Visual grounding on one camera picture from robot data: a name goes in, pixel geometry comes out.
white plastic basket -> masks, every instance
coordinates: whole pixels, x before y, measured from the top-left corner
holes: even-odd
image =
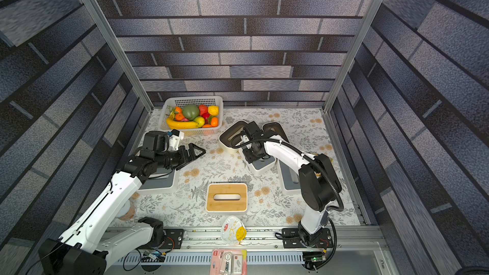
[[[163,105],[163,108],[161,110],[161,115],[159,116],[159,123],[158,127],[160,131],[168,132],[171,131],[170,127],[166,124],[166,119],[168,118],[168,115],[170,114],[170,110],[168,109],[168,106],[170,107],[184,107],[187,104],[195,104],[197,106],[203,104],[205,106],[211,106],[211,105],[216,105],[219,107],[219,113],[217,115],[217,118],[219,120],[219,125],[215,127],[206,127],[206,128],[194,128],[194,129],[179,129],[179,131],[182,131],[185,133],[186,136],[192,136],[192,135],[212,135],[212,134],[217,134],[219,128],[223,125],[223,98],[219,95],[198,95],[195,97],[178,97],[178,98],[168,98],[165,101],[165,105]]]

brick wallpaper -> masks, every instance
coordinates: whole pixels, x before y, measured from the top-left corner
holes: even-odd
[[[1,0],[0,76],[0,269],[25,274],[107,186],[148,113],[79,0]]]
[[[489,267],[489,0],[384,0],[332,116],[401,274]]]
[[[196,94],[221,95],[227,105],[322,106],[370,4],[97,1],[156,106]]]

aluminum frame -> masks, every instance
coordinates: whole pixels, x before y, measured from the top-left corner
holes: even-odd
[[[281,232],[284,227],[252,226],[247,228],[247,237],[241,242],[241,248],[254,252],[296,252],[297,249],[285,249],[282,241],[274,233]],[[378,226],[335,226],[337,233],[337,251],[383,251],[388,245]],[[107,228],[101,240],[127,230],[128,228]],[[168,229],[184,229],[182,242],[183,252],[210,252],[215,248],[234,249],[221,239],[220,227],[168,227]],[[305,251],[318,251],[314,247]]]
[[[111,26],[108,24],[107,18],[105,17],[102,9],[98,5],[97,0],[82,0],[82,2],[89,11],[90,16],[93,18],[108,46],[114,53],[115,58],[117,58],[117,61],[122,67],[122,70],[134,87],[134,91],[143,102],[146,110],[151,113],[154,108],[153,103],[151,102],[146,91],[144,90],[141,81],[139,81],[139,78],[136,75],[136,72],[134,71],[131,63],[129,62],[129,59],[127,58],[124,50],[122,50],[122,46],[119,44],[119,40],[115,36],[114,31],[112,31]]]
[[[337,233],[337,251],[373,251],[376,262],[382,275],[399,275],[397,268],[392,260],[388,245],[378,226],[336,226]],[[110,238],[127,228],[112,227],[106,230],[103,239]],[[196,257],[209,256],[213,249],[235,249],[236,246],[229,246],[221,240],[221,229],[219,227],[180,227],[185,229],[182,242],[182,249],[173,250],[170,254],[176,257]],[[248,255],[256,257],[282,256],[270,261],[257,260],[251,261],[250,264],[261,265],[283,265],[283,264],[300,264],[302,252],[319,251],[316,248],[310,249],[285,249],[282,241],[275,238],[274,233],[280,232],[282,227],[248,227],[247,237],[241,242],[240,248],[247,250]],[[135,266],[138,262],[139,254],[134,251],[128,255],[125,265],[127,267]],[[177,260],[173,258],[171,263],[150,262],[143,265],[172,265],[172,266],[202,266],[208,264],[202,258],[189,260]],[[122,259],[114,263],[114,267],[120,267]],[[136,268],[132,273],[145,274],[143,268]]]
[[[358,32],[355,34],[355,37],[353,38],[353,43],[351,43],[350,49],[348,50],[345,60],[341,65],[341,69],[338,73],[338,76],[334,80],[333,88],[328,93],[328,98],[325,101],[324,112],[329,112],[333,107],[333,103],[336,100],[336,97],[338,96],[339,90],[343,85],[343,82],[345,81],[346,74],[348,73],[348,71],[351,69],[353,65],[353,60],[357,55],[358,49],[360,49],[360,46],[363,42],[363,39],[365,38],[365,35],[367,35],[367,31],[369,30],[370,25],[374,21],[375,15],[377,14],[377,11],[381,6],[382,1],[383,0],[371,0],[367,12],[363,17],[360,27],[358,28]]]

yellow cap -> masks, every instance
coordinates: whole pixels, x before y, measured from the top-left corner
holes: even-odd
[[[236,230],[236,240],[241,242],[241,240],[243,240],[245,237],[246,229],[241,226],[240,228],[238,228],[238,230]]]

pepper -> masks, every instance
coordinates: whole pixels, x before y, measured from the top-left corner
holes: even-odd
[[[214,116],[209,116],[205,119],[205,124],[207,125],[210,125],[211,124],[211,121],[212,121],[212,118],[214,118]]]
[[[199,105],[199,114],[202,116],[202,114],[207,113],[207,107],[203,104]]]
[[[219,113],[219,107],[211,105],[207,108],[207,112],[210,113],[211,116],[217,116],[217,114]]]

